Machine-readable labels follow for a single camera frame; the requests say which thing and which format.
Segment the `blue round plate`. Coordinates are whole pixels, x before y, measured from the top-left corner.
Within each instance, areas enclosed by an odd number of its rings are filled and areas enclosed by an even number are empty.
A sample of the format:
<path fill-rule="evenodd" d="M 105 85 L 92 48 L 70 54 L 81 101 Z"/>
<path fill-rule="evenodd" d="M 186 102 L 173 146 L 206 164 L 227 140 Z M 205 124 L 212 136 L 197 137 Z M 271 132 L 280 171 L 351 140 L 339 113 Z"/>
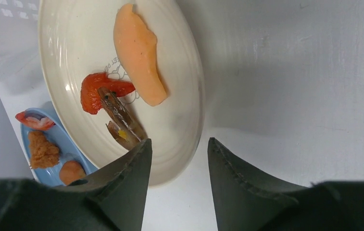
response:
<path fill-rule="evenodd" d="M 60 160 L 59 163 L 53 167 L 37 168 L 33 170 L 35 178 L 40 183 L 52 187 L 64 185 L 64 183 L 60 180 L 59 173 L 64 163 L 67 161 L 77 161 L 82 166 L 87 175 L 98 170 L 80 152 L 75 143 L 71 140 L 53 107 L 47 109 L 28 108 L 25 110 L 25 117 L 32 117 L 37 120 L 48 118 L 54 122 L 53 127 L 44 131 L 44 135 L 48 141 L 55 144 L 59 148 Z"/>

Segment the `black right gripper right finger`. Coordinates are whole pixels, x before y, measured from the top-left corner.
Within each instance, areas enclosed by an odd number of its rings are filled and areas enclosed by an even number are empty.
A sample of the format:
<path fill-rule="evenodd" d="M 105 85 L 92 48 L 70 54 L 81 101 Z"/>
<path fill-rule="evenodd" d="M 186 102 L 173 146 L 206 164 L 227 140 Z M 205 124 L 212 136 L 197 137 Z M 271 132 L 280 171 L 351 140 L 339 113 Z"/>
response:
<path fill-rule="evenodd" d="M 364 181 L 296 185 L 215 138 L 208 141 L 208 165 L 220 231 L 364 231 Z"/>

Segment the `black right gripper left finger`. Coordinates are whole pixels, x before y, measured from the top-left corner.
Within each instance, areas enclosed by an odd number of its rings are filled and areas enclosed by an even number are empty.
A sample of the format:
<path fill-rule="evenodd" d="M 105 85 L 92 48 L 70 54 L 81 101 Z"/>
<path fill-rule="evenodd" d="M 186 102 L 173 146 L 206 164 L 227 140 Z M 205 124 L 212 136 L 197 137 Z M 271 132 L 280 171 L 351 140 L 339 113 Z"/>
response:
<path fill-rule="evenodd" d="M 0 179 L 0 231 L 139 231 L 151 140 L 68 186 Z"/>

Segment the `cream round plate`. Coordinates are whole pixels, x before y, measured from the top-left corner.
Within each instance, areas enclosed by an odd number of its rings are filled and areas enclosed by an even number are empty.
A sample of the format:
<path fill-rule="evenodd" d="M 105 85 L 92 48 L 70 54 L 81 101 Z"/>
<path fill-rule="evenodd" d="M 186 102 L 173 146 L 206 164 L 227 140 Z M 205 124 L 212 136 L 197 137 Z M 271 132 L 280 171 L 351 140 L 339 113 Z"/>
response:
<path fill-rule="evenodd" d="M 43 75 L 53 106 L 66 131 L 97 168 L 126 150 L 106 125 L 109 115 L 85 112 L 80 103 L 83 79 L 107 72 L 128 80 L 117 58 L 113 28 L 123 0 L 42 0 L 39 3 L 38 45 Z M 204 76 L 194 36 L 174 0 L 137 0 L 138 13 L 158 39 L 158 69 L 168 98 L 152 107 L 138 92 L 122 103 L 140 121 L 152 142 L 149 184 L 176 178 L 190 163 L 202 133 Z"/>

